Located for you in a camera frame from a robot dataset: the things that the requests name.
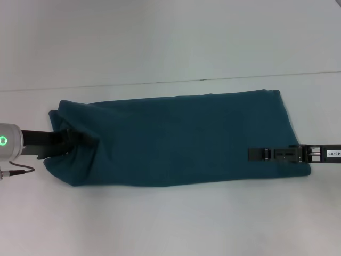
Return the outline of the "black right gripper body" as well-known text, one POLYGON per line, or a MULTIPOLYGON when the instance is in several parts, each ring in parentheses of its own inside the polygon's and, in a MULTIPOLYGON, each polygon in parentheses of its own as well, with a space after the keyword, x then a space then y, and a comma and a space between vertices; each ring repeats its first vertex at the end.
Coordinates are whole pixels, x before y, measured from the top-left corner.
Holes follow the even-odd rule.
POLYGON ((340 163, 340 145, 290 145, 296 149, 297 163, 340 163))

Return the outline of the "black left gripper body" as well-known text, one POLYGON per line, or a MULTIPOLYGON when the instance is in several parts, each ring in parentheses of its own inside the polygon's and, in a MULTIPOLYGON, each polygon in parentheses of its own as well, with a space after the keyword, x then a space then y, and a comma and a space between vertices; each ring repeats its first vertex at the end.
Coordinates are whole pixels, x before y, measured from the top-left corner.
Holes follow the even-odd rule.
POLYGON ((67 131, 45 132, 22 130, 21 155, 35 155, 38 160, 65 155, 72 151, 67 131))

